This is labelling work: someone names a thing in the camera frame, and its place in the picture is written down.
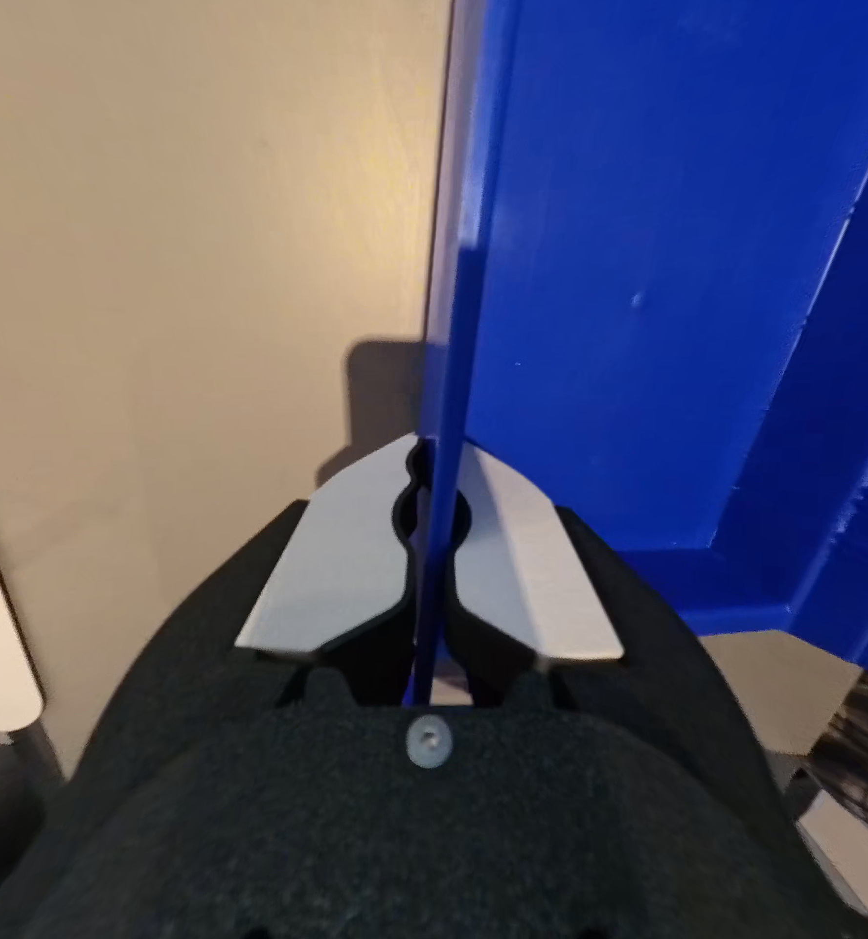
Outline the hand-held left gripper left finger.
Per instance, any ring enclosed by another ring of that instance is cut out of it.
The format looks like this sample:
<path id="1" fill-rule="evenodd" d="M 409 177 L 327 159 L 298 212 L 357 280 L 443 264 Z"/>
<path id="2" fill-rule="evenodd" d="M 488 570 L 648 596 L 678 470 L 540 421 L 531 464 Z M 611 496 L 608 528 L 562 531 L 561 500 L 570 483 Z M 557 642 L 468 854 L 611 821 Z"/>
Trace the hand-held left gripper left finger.
<path id="1" fill-rule="evenodd" d="M 339 471 L 307 502 L 236 647 L 316 656 L 395 610 L 415 584 L 416 433 Z"/>

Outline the blue parts bin with divider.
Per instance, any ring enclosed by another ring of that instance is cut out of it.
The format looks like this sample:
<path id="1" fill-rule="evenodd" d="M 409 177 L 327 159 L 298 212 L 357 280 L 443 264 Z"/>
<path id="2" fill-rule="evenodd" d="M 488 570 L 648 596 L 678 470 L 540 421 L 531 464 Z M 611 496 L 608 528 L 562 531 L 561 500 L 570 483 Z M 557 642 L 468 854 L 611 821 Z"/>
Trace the blue parts bin with divider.
<path id="1" fill-rule="evenodd" d="M 868 2 L 450 2 L 421 675 L 520 632 L 569 509 L 701 636 L 868 670 Z"/>

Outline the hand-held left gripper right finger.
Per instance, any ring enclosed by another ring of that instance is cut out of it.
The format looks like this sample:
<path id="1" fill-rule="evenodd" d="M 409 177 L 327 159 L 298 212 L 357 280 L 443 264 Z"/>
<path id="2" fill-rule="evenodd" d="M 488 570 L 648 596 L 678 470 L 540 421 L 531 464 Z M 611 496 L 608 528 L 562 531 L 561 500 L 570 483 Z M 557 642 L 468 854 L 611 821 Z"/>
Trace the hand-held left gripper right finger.
<path id="1" fill-rule="evenodd" d="M 542 664 L 620 660 L 624 645 L 550 498 L 471 443 L 458 493 L 471 515 L 453 557 L 461 609 Z"/>

